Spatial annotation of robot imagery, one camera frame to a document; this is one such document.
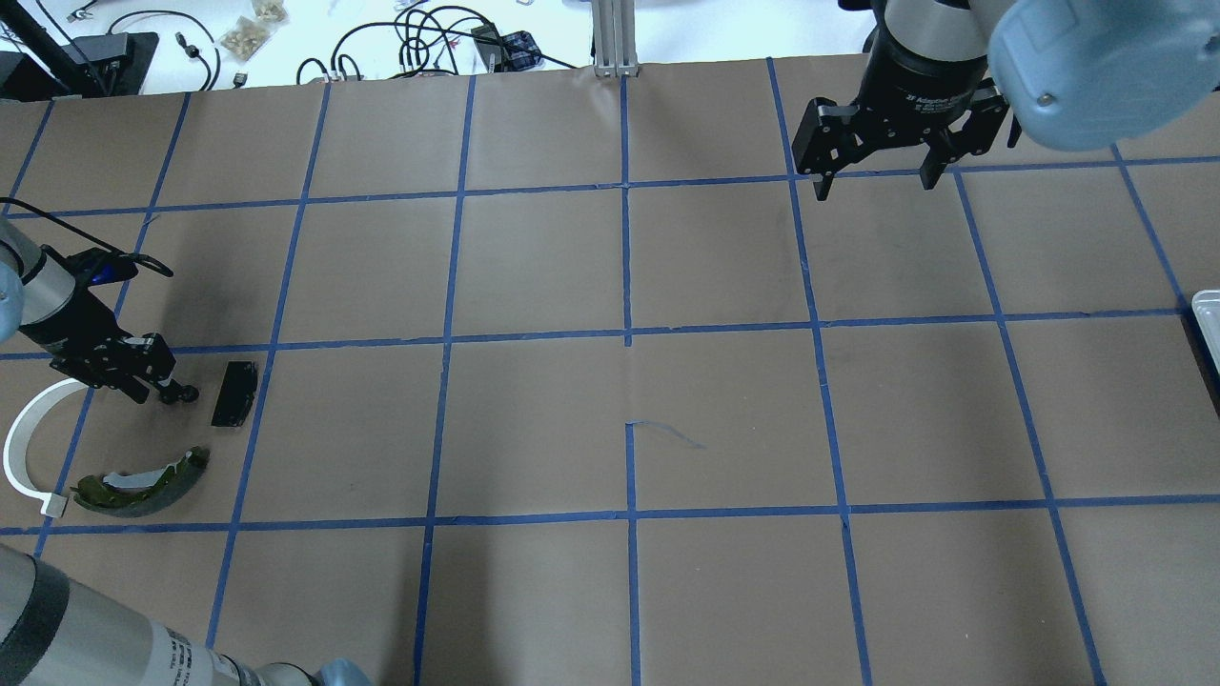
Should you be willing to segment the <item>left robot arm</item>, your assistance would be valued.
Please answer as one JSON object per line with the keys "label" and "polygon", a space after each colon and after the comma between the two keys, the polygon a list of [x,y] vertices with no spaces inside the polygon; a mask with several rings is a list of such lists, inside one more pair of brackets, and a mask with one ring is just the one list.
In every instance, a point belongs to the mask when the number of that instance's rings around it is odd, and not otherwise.
{"label": "left robot arm", "polygon": [[172,276],[159,260],[102,240],[65,256],[4,220],[2,303],[16,319],[4,325],[5,334],[24,334],[48,352],[52,369],[88,387],[120,391],[138,404],[152,393],[167,405],[193,403],[199,391],[174,381],[177,359],[162,334],[122,330],[113,309],[92,292],[134,280],[140,269]]}

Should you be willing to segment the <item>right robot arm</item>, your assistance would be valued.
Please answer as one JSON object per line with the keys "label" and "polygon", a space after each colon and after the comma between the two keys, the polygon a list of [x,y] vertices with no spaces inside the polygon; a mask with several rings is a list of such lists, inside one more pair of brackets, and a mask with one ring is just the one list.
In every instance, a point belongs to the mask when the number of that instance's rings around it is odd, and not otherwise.
{"label": "right robot arm", "polygon": [[932,190],[946,168],[1028,135],[1099,151],[1161,129],[1218,88],[1215,1],[844,1],[874,39],[848,104],[815,96],[791,151],[815,195],[872,153],[924,145]]}

